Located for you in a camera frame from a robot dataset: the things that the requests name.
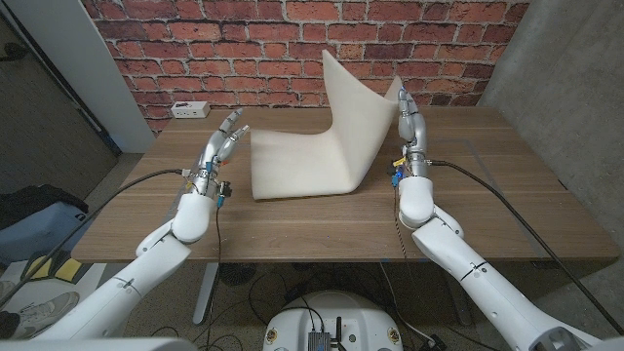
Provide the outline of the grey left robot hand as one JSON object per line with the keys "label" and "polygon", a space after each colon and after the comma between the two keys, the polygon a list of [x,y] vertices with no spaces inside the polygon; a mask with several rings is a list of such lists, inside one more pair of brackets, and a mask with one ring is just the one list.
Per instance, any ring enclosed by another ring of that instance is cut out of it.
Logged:
{"label": "grey left robot hand", "polygon": [[232,156],[238,142],[250,130],[249,125],[245,125],[236,131],[233,130],[242,114],[242,108],[231,112],[209,138],[199,158],[197,174],[192,180],[192,193],[213,198],[214,192],[211,190],[211,182],[215,182],[218,168]]}

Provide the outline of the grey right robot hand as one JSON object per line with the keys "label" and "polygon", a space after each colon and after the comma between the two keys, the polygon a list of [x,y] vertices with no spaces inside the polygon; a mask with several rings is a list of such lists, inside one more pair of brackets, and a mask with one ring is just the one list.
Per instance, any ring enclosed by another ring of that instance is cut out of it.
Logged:
{"label": "grey right robot hand", "polygon": [[406,167],[412,176],[427,177],[427,136],[424,116],[419,112],[417,104],[405,87],[398,91],[400,110],[398,132],[406,143],[403,155]]}

